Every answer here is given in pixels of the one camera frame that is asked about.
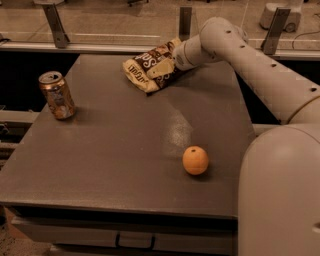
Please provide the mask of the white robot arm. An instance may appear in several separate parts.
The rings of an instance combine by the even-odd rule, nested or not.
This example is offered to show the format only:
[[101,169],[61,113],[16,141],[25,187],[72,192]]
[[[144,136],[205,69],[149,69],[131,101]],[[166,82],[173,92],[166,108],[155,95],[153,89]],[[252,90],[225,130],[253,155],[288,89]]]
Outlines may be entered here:
[[277,120],[242,160],[238,256],[320,256],[319,87],[251,47],[222,17],[174,48],[152,76],[227,62]]

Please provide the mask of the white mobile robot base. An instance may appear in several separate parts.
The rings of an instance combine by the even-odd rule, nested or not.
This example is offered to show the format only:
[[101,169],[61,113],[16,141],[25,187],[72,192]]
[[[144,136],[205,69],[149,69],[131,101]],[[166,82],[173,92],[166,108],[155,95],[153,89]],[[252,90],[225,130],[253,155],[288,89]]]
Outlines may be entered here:
[[283,30],[288,33],[295,32],[302,17],[302,5],[304,0],[286,0],[285,2],[268,2],[260,18],[260,26],[269,29],[274,19],[279,19]]

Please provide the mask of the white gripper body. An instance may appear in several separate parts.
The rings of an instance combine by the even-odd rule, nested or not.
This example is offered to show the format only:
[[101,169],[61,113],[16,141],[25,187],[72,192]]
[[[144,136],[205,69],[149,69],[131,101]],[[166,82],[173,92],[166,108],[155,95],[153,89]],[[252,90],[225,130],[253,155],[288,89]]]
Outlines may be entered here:
[[215,57],[202,48],[199,35],[183,41],[173,50],[172,57],[175,66],[182,71],[215,61]]

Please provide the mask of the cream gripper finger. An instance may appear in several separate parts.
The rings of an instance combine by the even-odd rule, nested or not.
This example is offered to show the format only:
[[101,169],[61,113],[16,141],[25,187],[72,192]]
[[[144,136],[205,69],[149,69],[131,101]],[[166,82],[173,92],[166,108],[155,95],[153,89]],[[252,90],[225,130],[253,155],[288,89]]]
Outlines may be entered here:
[[172,59],[165,58],[161,60],[159,63],[157,63],[155,66],[150,68],[147,71],[147,76],[150,79],[154,79],[159,76],[171,74],[174,71],[174,68],[175,68],[174,61]]

